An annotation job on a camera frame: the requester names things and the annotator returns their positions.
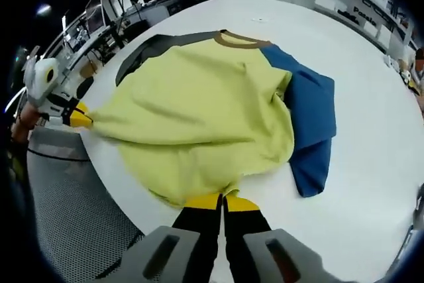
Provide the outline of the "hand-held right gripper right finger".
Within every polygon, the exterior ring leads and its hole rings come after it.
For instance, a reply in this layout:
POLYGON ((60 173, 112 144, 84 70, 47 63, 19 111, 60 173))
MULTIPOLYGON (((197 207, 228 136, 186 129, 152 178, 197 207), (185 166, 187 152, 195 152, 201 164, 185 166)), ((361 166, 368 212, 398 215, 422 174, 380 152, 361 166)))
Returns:
POLYGON ((283 229, 271 229, 259 207, 223 199, 226 256, 235 282, 330 282, 321 257, 283 229))

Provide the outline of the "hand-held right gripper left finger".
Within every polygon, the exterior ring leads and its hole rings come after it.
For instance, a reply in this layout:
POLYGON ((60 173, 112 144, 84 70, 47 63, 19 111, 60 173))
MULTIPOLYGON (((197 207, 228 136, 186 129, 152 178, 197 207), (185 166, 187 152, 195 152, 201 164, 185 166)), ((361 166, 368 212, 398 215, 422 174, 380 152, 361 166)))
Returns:
POLYGON ((172 226, 160 226, 122 258, 123 282, 208 282, 217 257, 223 195, 186 201, 172 226))

